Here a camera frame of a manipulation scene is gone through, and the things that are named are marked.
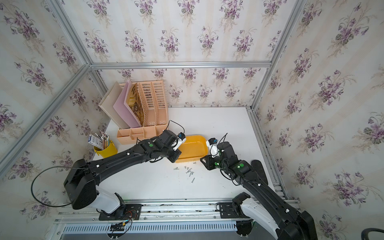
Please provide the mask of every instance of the yellow pencil cup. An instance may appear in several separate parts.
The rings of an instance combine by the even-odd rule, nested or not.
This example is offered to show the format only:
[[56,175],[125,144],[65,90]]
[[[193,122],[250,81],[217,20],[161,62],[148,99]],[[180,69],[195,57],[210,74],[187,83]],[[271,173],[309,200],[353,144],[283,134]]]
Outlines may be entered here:
[[113,144],[112,141],[109,146],[104,150],[100,150],[100,148],[98,147],[93,147],[93,150],[95,151],[95,153],[97,153],[97,155],[101,155],[103,158],[111,157],[112,155],[115,155],[118,152],[118,149],[115,147],[115,144]]

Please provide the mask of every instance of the desk organizer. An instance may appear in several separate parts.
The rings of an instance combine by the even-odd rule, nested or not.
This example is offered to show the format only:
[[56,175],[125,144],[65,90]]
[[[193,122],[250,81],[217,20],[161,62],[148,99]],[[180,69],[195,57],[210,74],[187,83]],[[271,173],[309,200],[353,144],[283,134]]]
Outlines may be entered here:
[[163,81],[136,82],[135,84],[144,112],[143,127],[118,130],[117,139],[121,144],[134,144],[136,139],[143,140],[158,136],[168,124],[168,105]]

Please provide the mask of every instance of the white table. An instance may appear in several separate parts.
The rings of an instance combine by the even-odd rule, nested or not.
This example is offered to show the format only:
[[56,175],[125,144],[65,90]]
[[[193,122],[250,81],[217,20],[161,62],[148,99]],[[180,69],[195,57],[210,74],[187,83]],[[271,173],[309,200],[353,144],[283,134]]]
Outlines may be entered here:
[[[241,160],[251,162],[258,159],[264,162],[262,153],[252,129],[246,108],[169,108],[169,119],[185,128],[185,135],[202,135],[206,139],[215,137],[220,140],[226,133],[235,154]],[[131,148],[133,144],[121,145],[116,139],[119,128],[110,121],[106,133],[116,145],[119,152]],[[175,134],[182,131],[181,127],[170,123],[169,130]],[[95,155],[94,160],[101,159]],[[192,168],[189,176],[187,169]],[[271,177],[266,171],[268,185],[274,189]],[[218,169],[208,171],[198,161],[171,163],[168,159],[156,163],[137,164],[126,168],[104,180],[100,186],[129,199],[222,199],[233,198],[241,192],[247,192],[241,186],[235,186],[225,179]]]

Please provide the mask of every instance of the wire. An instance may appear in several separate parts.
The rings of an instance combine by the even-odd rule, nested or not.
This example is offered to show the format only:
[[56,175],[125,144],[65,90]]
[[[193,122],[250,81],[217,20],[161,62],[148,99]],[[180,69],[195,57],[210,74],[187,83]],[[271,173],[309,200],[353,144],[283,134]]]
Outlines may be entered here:
[[[60,206],[53,206],[53,205],[49,205],[49,204],[45,204],[43,202],[41,202],[40,200],[38,200],[36,198],[36,196],[33,194],[33,183],[35,182],[35,180],[37,179],[38,176],[40,176],[40,174],[42,174],[43,172],[49,170],[49,169],[52,169],[52,168],[57,168],[57,167],[61,167],[63,168],[63,166],[54,166],[54,167],[49,167],[43,171],[41,171],[32,181],[31,183],[31,194],[32,194],[32,197],[40,204],[44,205],[44,206],[47,206],[47,207],[65,207],[65,206],[68,206],[68,205],[71,205],[71,203],[68,203],[68,204],[64,204],[64,205],[60,205]],[[69,169],[91,169],[91,168],[95,168],[96,166],[94,167],[85,167],[85,168],[75,168],[75,167],[64,167],[64,168],[69,168]]]
[[[174,122],[174,121],[172,121],[172,120],[169,120],[169,122],[168,122],[168,125],[167,125],[167,127],[166,127],[166,129],[168,128],[168,126],[169,126],[169,123],[170,122]],[[183,134],[185,133],[185,129],[183,128],[183,126],[181,126],[180,124],[178,124],[177,122],[174,122],[174,123],[176,123],[177,125],[179,125],[182,129],[183,129]]]

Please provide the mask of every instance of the pink folder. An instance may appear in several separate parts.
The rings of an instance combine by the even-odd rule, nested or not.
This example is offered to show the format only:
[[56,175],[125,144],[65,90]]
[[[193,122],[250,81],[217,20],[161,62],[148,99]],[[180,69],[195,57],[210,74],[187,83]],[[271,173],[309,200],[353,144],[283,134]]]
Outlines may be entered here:
[[131,113],[129,109],[124,105],[125,97],[127,95],[128,89],[131,89],[132,82],[127,81],[123,90],[121,91],[118,99],[116,100],[113,108],[118,113],[118,115],[126,122],[131,128],[141,127],[140,122],[137,122],[136,117]]

